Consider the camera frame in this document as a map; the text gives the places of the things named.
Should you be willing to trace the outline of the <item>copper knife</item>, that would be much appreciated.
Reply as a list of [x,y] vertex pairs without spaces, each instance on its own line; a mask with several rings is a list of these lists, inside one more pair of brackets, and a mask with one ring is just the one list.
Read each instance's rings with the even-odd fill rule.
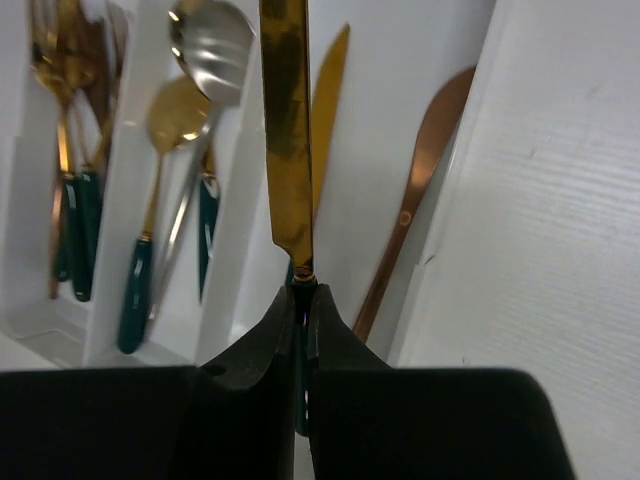
[[475,70],[470,66],[441,86],[422,118],[399,213],[353,326],[354,334],[362,342],[369,338],[410,226],[462,116]]

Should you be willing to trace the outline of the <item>silver spoon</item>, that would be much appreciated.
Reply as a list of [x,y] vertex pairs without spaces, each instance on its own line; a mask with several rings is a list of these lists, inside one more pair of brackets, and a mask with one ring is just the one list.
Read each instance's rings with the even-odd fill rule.
[[168,239],[160,255],[160,263],[154,286],[148,319],[153,321],[159,314],[162,301],[174,265],[174,254],[179,246],[184,220],[199,189],[183,204],[181,211],[181,232],[175,235],[172,227],[180,201],[188,192],[186,180],[194,173],[193,160],[206,149],[205,137],[215,133],[224,109],[240,104],[251,47],[255,38],[254,30],[247,17],[234,4],[227,1],[198,1],[197,9],[186,21],[184,59],[192,72],[191,80],[201,95],[207,98],[206,117],[203,126],[197,130],[194,153],[181,190],[181,196],[173,215]]

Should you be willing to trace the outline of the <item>gold fork green handle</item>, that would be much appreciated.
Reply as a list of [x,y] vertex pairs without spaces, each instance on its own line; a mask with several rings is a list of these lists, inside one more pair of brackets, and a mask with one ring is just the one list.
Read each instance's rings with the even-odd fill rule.
[[66,205],[64,245],[74,295],[78,301],[87,302],[91,299],[93,279],[87,233],[91,202],[86,182],[77,169],[70,116],[76,94],[95,83],[98,64],[95,49],[88,38],[81,4],[78,1],[56,1],[54,13],[56,40],[53,64],[59,80],[56,93],[59,104],[59,168]]

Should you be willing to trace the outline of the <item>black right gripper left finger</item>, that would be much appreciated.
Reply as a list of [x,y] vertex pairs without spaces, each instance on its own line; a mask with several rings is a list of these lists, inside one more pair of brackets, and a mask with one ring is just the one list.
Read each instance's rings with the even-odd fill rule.
[[292,292],[204,365],[5,372],[5,479],[289,479]]

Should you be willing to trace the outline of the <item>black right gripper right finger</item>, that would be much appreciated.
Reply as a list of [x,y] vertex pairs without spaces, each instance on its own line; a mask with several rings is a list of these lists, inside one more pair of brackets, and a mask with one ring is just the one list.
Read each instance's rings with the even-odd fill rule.
[[510,368],[393,368],[328,286],[309,321],[309,439],[319,479],[571,479],[550,401]]

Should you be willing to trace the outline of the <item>gold knife green handle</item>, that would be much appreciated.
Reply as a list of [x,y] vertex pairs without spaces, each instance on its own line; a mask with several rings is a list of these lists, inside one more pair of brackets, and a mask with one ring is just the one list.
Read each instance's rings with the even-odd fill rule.
[[310,115],[313,195],[311,229],[314,229],[325,182],[334,123],[341,95],[350,31],[350,25],[345,23],[333,40],[324,56],[313,93]]
[[295,301],[296,420],[309,435],[308,321],[317,288],[313,265],[307,3],[261,1],[266,169],[273,243],[290,258]]

